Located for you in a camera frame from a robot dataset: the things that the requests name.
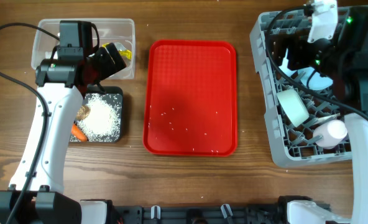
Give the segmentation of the large light blue plate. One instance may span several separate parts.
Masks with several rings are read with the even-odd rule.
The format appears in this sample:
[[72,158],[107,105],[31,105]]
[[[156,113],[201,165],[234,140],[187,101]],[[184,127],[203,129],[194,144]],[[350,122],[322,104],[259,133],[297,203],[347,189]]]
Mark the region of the large light blue plate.
[[333,84],[329,77],[322,77],[320,73],[316,72],[312,67],[301,68],[299,70],[290,70],[288,67],[288,50],[285,52],[282,64],[279,68],[289,77],[300,81],[304,86],[310,90],[318,91],[330,87]]

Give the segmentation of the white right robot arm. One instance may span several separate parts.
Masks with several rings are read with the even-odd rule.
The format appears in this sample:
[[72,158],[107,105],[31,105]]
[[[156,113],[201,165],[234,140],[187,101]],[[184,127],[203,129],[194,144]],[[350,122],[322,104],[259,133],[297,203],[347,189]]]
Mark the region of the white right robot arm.
[[333,80],[334,99],[298,84],[278,67],[273,29],[279,18],[291,12],[282,10],[265,32],[266,53],[277,73],[292,86],[315,98],[340,107],[351,143],[354,178],[352,223],[368,223],[368,7],[352,7],[336,34],[338,12],[326,3],[297,6],[312,20],[308,40],[295,47],[298,68],[310,66]]

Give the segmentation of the white plastic spoon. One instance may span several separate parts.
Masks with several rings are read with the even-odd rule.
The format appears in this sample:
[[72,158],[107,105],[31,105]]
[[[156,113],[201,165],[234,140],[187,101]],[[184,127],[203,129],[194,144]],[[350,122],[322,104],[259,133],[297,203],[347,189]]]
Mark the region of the white plastic spoon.
[[332,114],[332,115],[329,115],[329,116],[324,116],[324,117],[317,118],[315,124],[325,123],[325,122],[330,121],[332,119],[337,119],[340,115],[341,115],[340,113],[336,113],[336,114]]

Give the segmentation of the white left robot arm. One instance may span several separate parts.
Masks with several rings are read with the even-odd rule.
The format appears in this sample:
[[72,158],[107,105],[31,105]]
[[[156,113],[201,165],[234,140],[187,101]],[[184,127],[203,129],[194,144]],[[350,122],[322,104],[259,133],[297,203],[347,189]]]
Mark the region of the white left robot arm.
[[87,93],[105,95],[101,81],[126,64],[113,44],[101,46],[95,24],[61,21],[49,58],[35,71],[34,120],[20,164],[0,190],[1,223],[122,223],[112,201],[64,195],[71,129]]

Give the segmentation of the green bowl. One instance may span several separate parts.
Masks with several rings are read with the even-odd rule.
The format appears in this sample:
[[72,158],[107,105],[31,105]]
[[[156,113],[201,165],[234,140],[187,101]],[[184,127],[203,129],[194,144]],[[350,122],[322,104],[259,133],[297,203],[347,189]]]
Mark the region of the green bowl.
[[294,127],[298,127],[309,118],[309,112],[296,90],[288,89],[278,92],[277,98]]

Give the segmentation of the pink plastic cup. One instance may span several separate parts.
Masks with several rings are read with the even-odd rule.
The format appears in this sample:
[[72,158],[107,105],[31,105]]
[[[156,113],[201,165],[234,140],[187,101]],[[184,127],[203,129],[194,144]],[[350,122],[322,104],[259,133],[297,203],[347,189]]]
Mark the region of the pink plastic cup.
[[321,136],[315,144],[325,149],[336,147],[348,134],[345,123],[341,120],[331,120],[313,131],[313,137]]

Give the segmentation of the orange carrot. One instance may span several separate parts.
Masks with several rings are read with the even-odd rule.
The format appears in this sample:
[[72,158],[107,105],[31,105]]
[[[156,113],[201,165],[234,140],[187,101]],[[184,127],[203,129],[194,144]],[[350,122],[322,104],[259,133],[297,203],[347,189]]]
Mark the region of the orange carrot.
[[79,127],[75,123],[73,123],[73,126],[71,128],[71,133],[79,141],[87,141],[88,140],[88,138],[85,136],[85,134],[79,129]]

